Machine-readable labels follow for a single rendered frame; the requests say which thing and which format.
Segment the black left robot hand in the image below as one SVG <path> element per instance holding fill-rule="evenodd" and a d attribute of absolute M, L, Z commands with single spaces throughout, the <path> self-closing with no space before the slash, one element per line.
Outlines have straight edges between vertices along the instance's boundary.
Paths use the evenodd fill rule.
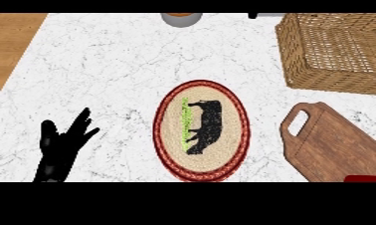
<path fill-rule="evenodd" d="M 100 131 L 97 127 L 89 130 L 90 113 L 90 109 L 84 108 L 65 132 L 58 132 L 56 125 L 49 119 L 41 122 L 41 160 L 34 177 L 36 182 L 66 180 L 78 152 Z"/>

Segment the oval woven cow placemat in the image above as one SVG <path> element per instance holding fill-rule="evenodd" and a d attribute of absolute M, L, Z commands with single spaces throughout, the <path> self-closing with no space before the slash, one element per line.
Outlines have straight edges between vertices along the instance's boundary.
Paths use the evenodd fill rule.
<path fill-rule="evenodd" d="M 195 80 L 170 91 L 156 111 L 153 142 L 180 180 L 226 180 L 245 159 L 249 136 L 245 108 L 227 87 Z"/>

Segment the wicker basket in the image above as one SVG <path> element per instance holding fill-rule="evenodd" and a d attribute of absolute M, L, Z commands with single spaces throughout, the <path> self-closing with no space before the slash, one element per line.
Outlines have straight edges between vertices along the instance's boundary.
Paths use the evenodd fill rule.
<path fill-rule="evenodd" d="M 286 13 L 274 31 L 291 88 L 376 95 L 376 13 Z"/>

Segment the grey round pot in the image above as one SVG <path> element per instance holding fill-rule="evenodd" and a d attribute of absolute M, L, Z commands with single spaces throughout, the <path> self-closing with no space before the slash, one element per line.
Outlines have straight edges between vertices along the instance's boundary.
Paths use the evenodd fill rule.
<path fill-rule="evenodd" d="M 201 19 L 202 14 L 201 13 L 192 13 L 184 16 L 176 16 L 168 13 L 162 14 L 162 19 L 167 22 L 168 25 L 177 28 L 184 28 L 192 26 Z"/>

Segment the brown wooden cutting board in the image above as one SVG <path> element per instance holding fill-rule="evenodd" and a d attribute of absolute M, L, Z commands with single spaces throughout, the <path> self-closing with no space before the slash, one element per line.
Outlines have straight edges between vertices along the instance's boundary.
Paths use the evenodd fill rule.
<path fill-rule="evenodd" d="M 283 155 L 311 182 L 376 176 L 376 140 L 326 103 L 299 103 L 282 124 Z"/>

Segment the grey appliance with black part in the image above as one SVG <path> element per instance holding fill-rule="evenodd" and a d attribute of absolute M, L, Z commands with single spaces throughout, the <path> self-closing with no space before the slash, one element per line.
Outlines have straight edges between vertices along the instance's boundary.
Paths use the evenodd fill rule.
<path fill-rule="evenodd" d="M 283 17 L 285 13 L 248 13 L 248 19 L 258 19 L 263 17 Z"/>

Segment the dark red object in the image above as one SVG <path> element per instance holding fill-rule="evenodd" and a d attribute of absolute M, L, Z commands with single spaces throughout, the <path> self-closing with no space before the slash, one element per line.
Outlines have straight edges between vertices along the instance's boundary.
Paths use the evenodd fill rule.
<path fill-rule="evenodd" d="M 344 182 L 376 182 L 376 175 L 348 175 Z"/>

